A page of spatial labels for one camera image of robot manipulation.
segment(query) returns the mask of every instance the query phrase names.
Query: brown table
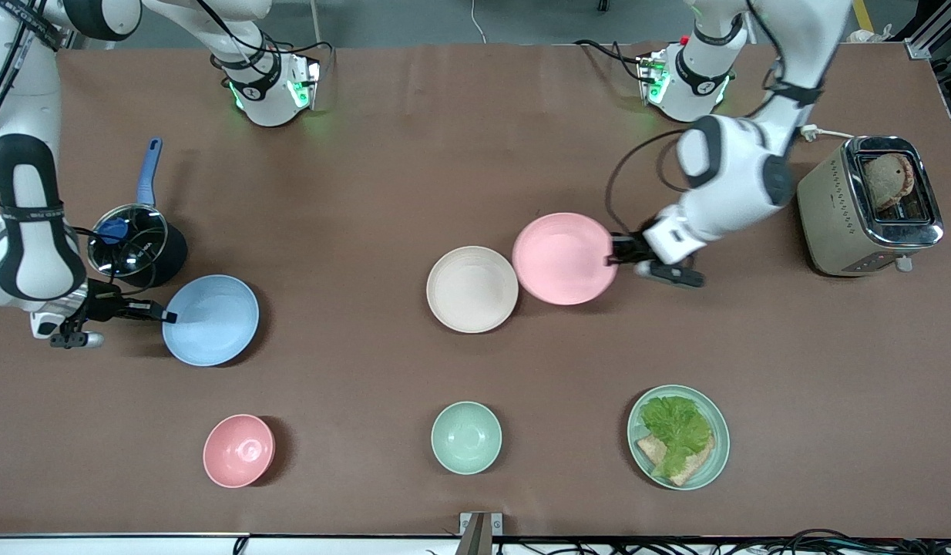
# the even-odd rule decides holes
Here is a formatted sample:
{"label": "brown table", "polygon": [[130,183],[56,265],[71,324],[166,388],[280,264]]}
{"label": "brown table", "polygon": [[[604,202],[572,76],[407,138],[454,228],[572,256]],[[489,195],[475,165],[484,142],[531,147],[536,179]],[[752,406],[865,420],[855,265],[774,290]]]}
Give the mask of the brown table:
{"label": "brown table", "polygon": [[[157,325],[116,320],[89,326],[101,350],[56,351],[0,310],[0,533],[441,533],[485,509],[520,534],[951,537],[951,124],[929,64],[901,45],[842,47],[813,122],[920,148],[946,237],[915,273],[819,277],[786,210],[704,249],[701,291],[623,268],[584,306],[523,294],[482,336],[431,316],[431,264],[469,244],[509,254],[553,211],[611,224],[614,163],[677,124],[642,108],[613,60],[479,45],[342,50],[328,113],[258,129],[207,56],[63,52],[62,196],[94,224],[133,200],[146,142],[164,137],[158,199],[191,252],[151,296],[243,278],[263,309],[256,344],[190,368]],[[771,59],[746,49],[723,113],[756,106]],[[801,144],[795,172],[836,145]],[[631,222],[676,197],[655,154],[620,181]],[[700,389],[729,422],[729,464],[701,491],[655,487],[624,445],[634,400],[664,383]],[[479,476],[430,451],[431,422],[461,399],[504,426]],[[261,487],[231,491],[205,477],[201,446],[236,413],[271,417],[281,450]]]}

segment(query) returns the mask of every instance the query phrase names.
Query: pink bowl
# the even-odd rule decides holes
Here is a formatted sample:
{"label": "pink bowl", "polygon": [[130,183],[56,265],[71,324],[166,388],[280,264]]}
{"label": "pink bowl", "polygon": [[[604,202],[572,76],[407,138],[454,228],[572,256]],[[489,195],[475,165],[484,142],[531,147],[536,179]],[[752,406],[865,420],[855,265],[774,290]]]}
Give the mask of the pink bowl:
{"label": "pink bowl", "polygon": [[274,433],[254,415],[232,415],[209,433],[202,450],[205,473],[223,488],[242,488],[274,460]]}
{"label": "pink bowl", "polygon": [[552,304],[579,304],[602,294],[616,277],[606,266],[613,239],[598,221],[559,212],[531,222],[513,245],[513,268],[531,295]]}

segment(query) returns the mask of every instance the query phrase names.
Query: toast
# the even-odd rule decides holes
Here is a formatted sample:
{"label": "toast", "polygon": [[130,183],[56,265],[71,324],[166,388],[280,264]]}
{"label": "toast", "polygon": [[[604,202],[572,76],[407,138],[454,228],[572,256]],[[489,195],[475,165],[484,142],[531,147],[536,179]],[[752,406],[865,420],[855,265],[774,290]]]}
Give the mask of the toast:
{"label": "toast", "polygon": [[[660,464],[667,454],[667,446],[658,438],[654,438],[653,433],[646,436],[646,438],[639,439],[637,447],[639,447],[641,451],[644,451],[645,456],[647,456],[654,465]],[[687,459],[684,460],[684,470],[674,476],[668,476],[668,480],[679,488],[683,486],[684,482],[690,480],[695,472],[705,464],[709,454],[712,453],[712,449],[715,449],[715,436],[708,436],[708,443],[705,445],[705,449],[695,453],[693,456],[688,456]]]}
{"label": "toast", "polygon": [[887,210],[913,190],[913,166],[902,154],[889,152],[863,166],[877,211]]}

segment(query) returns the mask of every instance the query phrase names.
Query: lettuce leaf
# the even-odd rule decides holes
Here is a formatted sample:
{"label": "lettuce leaf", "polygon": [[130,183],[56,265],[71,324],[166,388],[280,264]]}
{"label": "lettuce leaf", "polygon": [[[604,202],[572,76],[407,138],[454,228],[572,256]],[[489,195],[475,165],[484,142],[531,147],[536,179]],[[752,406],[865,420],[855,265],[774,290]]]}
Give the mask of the lettuce leaf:
{"label": "lettuce leaf", "polygon": [[655,476],[670,477],[684,470],[684,460],[708,445],[712,429],[708,420],[684,397],[657,397],[642,409],[644,425],[667,446],[664,460],[654,468]]}

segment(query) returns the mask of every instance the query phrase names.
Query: green bowl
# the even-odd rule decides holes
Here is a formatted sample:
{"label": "green bowl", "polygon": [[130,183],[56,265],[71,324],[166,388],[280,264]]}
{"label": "green bowl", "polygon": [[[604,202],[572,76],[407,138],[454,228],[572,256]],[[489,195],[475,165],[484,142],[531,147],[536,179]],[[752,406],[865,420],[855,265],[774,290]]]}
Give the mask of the green bowl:
{"label": "green bowl", "polygon": [[[715,449],[709,453],[708,460],[695,472],[695,474],[684,482],[683,486],[677,487],[667,478],[656,477],[653,475],[654,463],[645,456],[644,451],[637,447],[637,440],[645,438],[650,431],[644,425],[644,419],[640,417],[640,409],[644,407],[651,399],[659,397],[684,397],[694,401],[694,406],[708,420],[708,425],[712,428],[712,435],[715,436]],[[630,444],[630,453],[633,453],[633,459],[637,461],[637,466],[644,471],[651,480],[668,489],[679,489],[688,491],[689,489],[704,488],[711,484],[712,480],[718,478],[725,468],[726,461],[729,460],[729,426],[725,424],[725,418],[719,408],[712,403],[711,399],[705,397],[700,392],[684,387],[683,385],[662,385],[647,391],[637,400],[630,411],[630,418],[627,420],[627,443]]]}
{"label": "green bowl", "polygon": [[503,448],[503,428],[496,415],[474,401],[441,411],[431,429],[431,449],[438,463],[455,474],[479,474]]}

